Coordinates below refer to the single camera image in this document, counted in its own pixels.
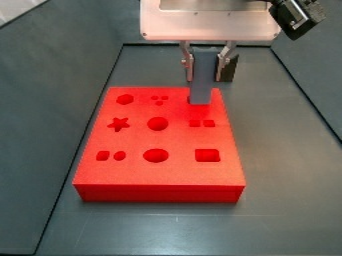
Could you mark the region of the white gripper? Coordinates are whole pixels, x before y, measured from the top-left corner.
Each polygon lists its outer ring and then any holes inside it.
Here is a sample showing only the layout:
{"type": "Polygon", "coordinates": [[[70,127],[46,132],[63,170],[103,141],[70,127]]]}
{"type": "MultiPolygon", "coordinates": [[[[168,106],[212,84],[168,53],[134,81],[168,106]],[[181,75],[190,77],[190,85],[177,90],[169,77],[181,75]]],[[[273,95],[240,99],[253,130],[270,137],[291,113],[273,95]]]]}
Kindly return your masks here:
{"type": "Polygon", "coordinates": [[[182,41],[181,63],[193,81],[194,56],[189,41],[228,41],[217,60],[216,80],[236,55],[236,41],[272,41],[281,32],[264,0],[141,0],[141,33],[148,40],[182,41]]]}

